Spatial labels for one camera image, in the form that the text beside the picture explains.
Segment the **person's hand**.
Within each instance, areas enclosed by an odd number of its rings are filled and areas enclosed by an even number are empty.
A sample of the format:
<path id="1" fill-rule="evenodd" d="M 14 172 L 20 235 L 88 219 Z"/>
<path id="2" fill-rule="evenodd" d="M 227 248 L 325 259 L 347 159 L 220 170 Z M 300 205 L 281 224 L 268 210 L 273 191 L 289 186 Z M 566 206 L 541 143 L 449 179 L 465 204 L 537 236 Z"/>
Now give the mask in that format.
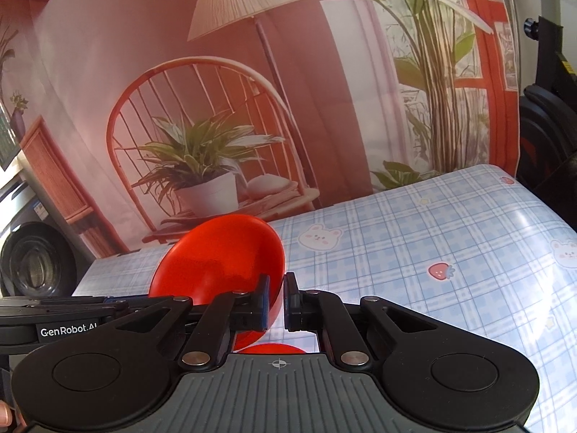
<path id="1" fill-rule="evenodd" d="M 2 432 L 22 432 L 26 429 L 26 423 L 18 410 L 0 401 L 0 427 Z"/>

